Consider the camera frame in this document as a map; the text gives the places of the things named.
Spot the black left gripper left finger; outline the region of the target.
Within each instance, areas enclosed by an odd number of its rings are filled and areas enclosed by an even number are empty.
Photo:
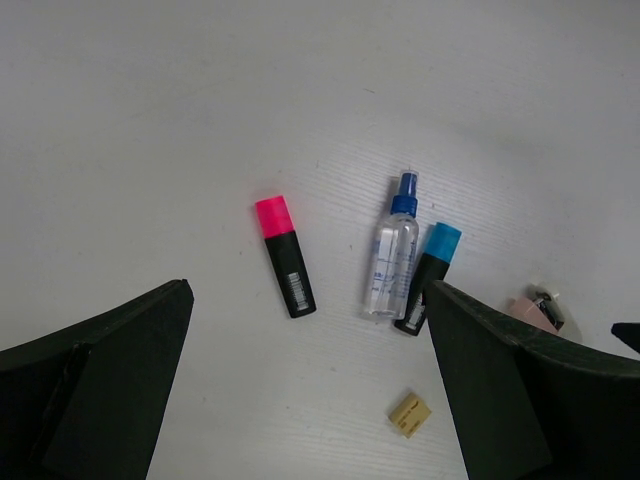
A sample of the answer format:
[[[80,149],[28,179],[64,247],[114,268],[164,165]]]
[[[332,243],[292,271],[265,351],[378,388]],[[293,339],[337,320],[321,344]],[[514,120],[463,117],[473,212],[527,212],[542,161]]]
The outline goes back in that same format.
[[[146,478],[193,305],[172,280],[2,351],[2,478]]]

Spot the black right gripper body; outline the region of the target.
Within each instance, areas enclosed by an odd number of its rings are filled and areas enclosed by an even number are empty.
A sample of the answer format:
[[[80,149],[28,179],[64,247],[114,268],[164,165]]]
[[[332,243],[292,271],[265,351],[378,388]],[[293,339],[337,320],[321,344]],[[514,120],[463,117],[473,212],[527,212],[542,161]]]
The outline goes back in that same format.
[[[639,323],[615,323],[612,325],[611,333],[635,352],[640,353]]]

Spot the tan rectangular eraser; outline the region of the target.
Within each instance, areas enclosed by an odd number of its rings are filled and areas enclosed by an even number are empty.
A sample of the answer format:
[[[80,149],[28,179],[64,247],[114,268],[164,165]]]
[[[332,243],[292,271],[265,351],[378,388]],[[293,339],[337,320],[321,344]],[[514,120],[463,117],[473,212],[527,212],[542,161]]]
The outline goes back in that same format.
[[[399,434],[410,439],[429,419],[431,413],[426,402],[410,391],[390,410],[387,418]]]

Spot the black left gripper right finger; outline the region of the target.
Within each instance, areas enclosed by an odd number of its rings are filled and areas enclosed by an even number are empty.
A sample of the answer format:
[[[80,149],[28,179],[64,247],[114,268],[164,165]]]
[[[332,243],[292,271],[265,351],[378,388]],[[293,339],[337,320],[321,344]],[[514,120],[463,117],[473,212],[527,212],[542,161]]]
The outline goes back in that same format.
[[[530,326],[443,281],[424,294],[469,478],[638,478],[638,361]]]

